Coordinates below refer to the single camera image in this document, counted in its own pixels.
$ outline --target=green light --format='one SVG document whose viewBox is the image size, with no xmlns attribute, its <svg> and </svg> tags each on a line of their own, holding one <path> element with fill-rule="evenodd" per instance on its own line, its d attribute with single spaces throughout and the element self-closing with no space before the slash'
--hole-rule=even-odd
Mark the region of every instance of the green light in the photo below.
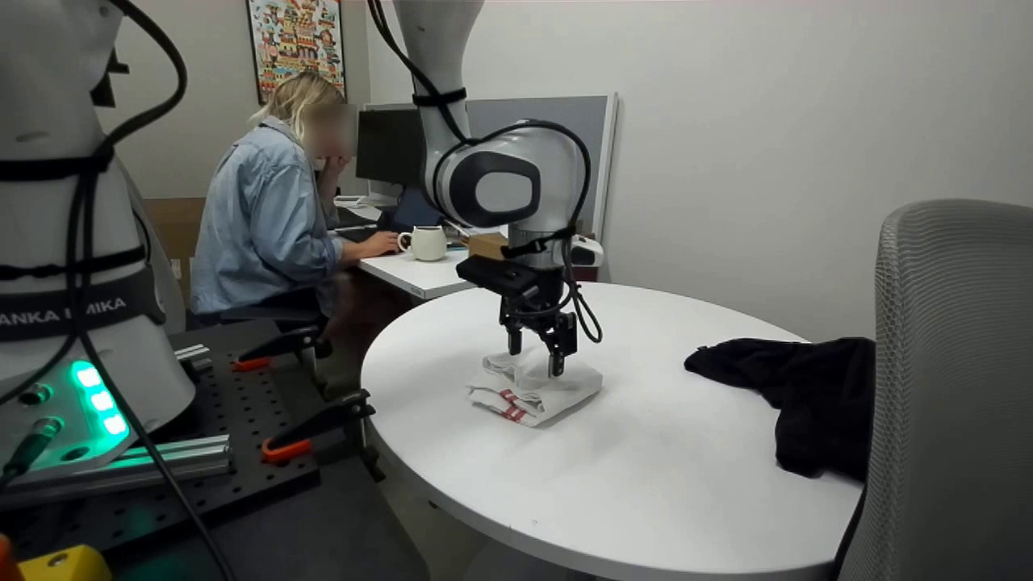
<svg viewBox="0 0 1033 581">
<path fill-rule="evenodd" d="M 67 374 L 72 374 L 72 383 L 79 383 L 79 388 L 105 388 L 105 381 L 91 362 L 76 362 L 67 366 Z"/>
<path fill-rule="evenodd" d="M 125 420 L 123 415 L 109 415 L 109 420 L 105 420 L 105 427 L 107 427 L 109 435 L 125 433 Z"/>
<path fill-rule="evenodd" d="M 91 403 L 96 414 L 117 408 L 117 399 L 109 394 L 95 394 Z"/>
</svg>

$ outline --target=cables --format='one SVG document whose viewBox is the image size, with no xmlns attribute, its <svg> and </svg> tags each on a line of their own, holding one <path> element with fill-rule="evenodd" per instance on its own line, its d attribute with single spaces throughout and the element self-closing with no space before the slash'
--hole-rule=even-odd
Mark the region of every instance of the cables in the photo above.
<svg viewBox="0 0 1033 581">
<path fill-rule="evenodd" d="M 138 442 L 145 446 L 145 451 L 153 456 L 157 469 L 161 470 L 169 489 L 177 496 L 177 503 L 186 507 L 188 518 L 194 523 L 196 534 L 203 537 L 203 545 L 210 549 L 212 560 L 220 564 L 220 574 L 225 581 L 233 581 L 233 564 L 223 556 L 223 549 L 216 545 L 216 537 L 210 534 L 210 529 L 203 527 L 200 513 L 192 507 L 188 494 L 180 489 L 180 485 L 176 480 L 176 473 L 169 470 L 161 451 L 157 448 L 148 430 L 143 427 L 143 420 L 132 414 L 130 399 L 123 395 L 123 390 L 117 388 L 115 374 L 107 371 L 91 330 L 88 330 L 88 289 L 91 289 L 91 259 L 95 259 L 95 206 L 96 206 L 96 178 L 107 166 L 107 162 L 115 159 L 115 144 L 123 140 L 125 135 L 153 125 L 157 119 L 161 119 L 169 109 L 177 107 L 177 99 L 188 93 L 188 65 L 180 57 L 180 50 L 176 47 L 176 43 L 161 31 L 161 25 L 157 25 L 143 10 L 136 10 L 130 0 L 115 0 L 138 30 L 145 30 L 158 47 L 169 53 L 169 61 L 176 65 L 177 74 L 177 87 L 169 99 L 161 99 L 158 107 L 125 119 L 123 125 L 117 125 L 88 159 L 88 164 L 79 171 L 79 185 L 76 185 L 76 196 L 72 196 L 72 210 L 67 210 L 67 239 L 65 239 L 65 292 L 72 292 L 72 315 L 67 315 L 67 334 L 60 345 L 60 352 L 40 366 L 33 371 L 24 383 L 17 383 L 10 394 L 0 395 L 0 403 L 20 395 L 24 390 L 30 390 L 40 377 L 47 377 L 67 352 L 76 342 L 83 345 L 83 355 L 91 358 L 91 364 L 96 366 L 99 381 L 107 383 L 115 403 L 121 407 L 121 414 L 125 415 L 130 430 L 138 435 Z M 30 451 L 40 448 L 40 442 L 48 433 L 30 438 L 26 446 L 20 446 L 30 457 Z M 17 460 L 10 470 L 5 470 L 0 486 L 10 485 L 24 460 Z"/>
<path fill-rule="evenodd" d="M 575 210 L 572 210 L 568 228 L 564 228 L 564 233 L 575 233 L 575 228 L 579 228 L 582 206 L 585 206 L 585 199 L 588 199 L 588 187 L 591 187 L 591 153 L 588 153 L 588 144 L 582 140 L 579 133 L 572 133 L 572 130 L 564 130 L 564 125 L 558 125 L 558 122 L 548 122 L 548 119 L 522 119 L 522 122 L 503 125 L 503 130 L 498 130 L 498 133 L 490 133 L 490 135 L 486 135 L 486 137 L 474 137 L 474 144 L 478 144 L 478 140 L 493 140 L 493 137 L 500 137 L 500 135 L 508 135 L 508 133 L 518 133 L 518 130 L 548 130 L 548 133 L 563 133 L 563 135 L 568 135 L 568 137 L 579 144 L 579 153 L 582 153 L 582 162 L 585 162 L 585 173 L 582 173 L 579 202 L 575 202 Z M 605 327 L 601 327 L 601 318 L 596 315 L 596 310 L 588 306 L 588 299 L 585 299 L 585 292 L 582 292 L 582 282 L 579 282 L 575 273 L 572 273 L 572 243 L 563 239 L 563 246 L 564 246 L 564 248 L 563 248 L 563 263 L 564 263 L 568 298 L 558 299 L 553 314 L 548 314 L 548 310 L 547 310 L 547 314 L 556 315 L 558 310 L 564 310 L 568 303 L 575 303 L 575 318 L 579 318 L 582 331 L 585 331 L 591 342 L 605 342 Z"/>
<path fill-rule="evenodd" d="M 444 111 L 450 133 L 460 137 L 460 140 L 469 140 L 469 135 L 461 135 L 454 109 L 447 107 L 444 99 L 444 90 L 409 61 L 409 53 L 403 53 L 403 47 L 396 46 L 391 25 L 387 25 L 387 17 L 385 17 L 385 5 L 380 0 L 367 0 L 367 14 L 375 18 L 375 30 L 380 31 L 380 38 L 387 43 L 387 47 L 407 65 L 407 72 L 423 82 L 423 90 L 434 96 L 436 109 Z"/>
</svg>

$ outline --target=wall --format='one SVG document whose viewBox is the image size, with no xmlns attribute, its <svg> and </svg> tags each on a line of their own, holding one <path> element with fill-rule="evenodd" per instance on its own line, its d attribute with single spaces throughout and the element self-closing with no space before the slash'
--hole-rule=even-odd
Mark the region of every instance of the wall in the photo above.
<svg viewBox="0 0 1033 581">
<path fill-rule="evenodd" d="M 188 61 L 188 96 L 161 122 L 136 133 L 123 148 L 143 196 L 203 196 L 223 151 L 249 130 L 259 109 L 245 0 L 138 0 Z M 361 0 L 346 5 L 346 72 L 353 102 L 366 102 Z M 157 43 L 130 18 L 121 31 L 121 61 L 130 77 L 115 77 L 117 109 L 107 125 L 153 107 L 176 90 L 176 72 Z"/>
<path fill-rule="evenodd" d="M 367 30 L 371 99 L 409 81 Z M 874 331 L 882 220 L 1033 202 L 1030 0 L 489 0 L 472 93 L 617 90 L 614 280 Z"/>
</svg>

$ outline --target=desk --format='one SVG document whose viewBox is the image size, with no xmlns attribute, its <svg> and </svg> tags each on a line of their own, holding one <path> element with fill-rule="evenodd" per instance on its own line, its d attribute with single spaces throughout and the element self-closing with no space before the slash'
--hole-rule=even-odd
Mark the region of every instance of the desk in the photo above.
<svg viewBox="0 0 1033 581">
<path fill-rule="evenodd" d="M 659 289 L 585 282 L 585 299 L 608 337 L 582 342 L 579 358 L 601 366 L 605 394 L 548 430 L 469 403 L 466 381 L 508 345 L 493 292 L 450 292 L 393 318 L 361 364 L 385 446 L 450 513 L 564 569 L 828 574 L 858 486 L 781 470 L 774 408 L 681 366 L 700 345 L 794 334 Z"/>
<path fill-rule="evenodd" d="M 415 262 L 407 256 L 361 259 L 360 266 L 380 276 L 391 286 L 417 299 L 447 298 L 454 289 L 472 286 L 457 273 L 457 263 L 466 262 L 466 248 L 450 248 L 444 262 Z"/>
</svg>

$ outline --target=blonde hair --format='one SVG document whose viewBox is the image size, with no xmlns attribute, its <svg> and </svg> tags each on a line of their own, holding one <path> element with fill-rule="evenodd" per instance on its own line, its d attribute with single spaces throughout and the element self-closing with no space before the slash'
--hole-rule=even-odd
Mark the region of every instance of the blonde hair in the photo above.
<svg viewBox="0 0 1033 581">
<path fill-rule="evenodd" d="M 303 72 L 279 82 L 267 102 L 251 116 L 251 122 L 261 122 L 267 116 L 285 119 L 293 140 L 318 159 L 314 125 L 321 119 L 349 116 L 349 99 L 322 74 Z"/>
</svg>

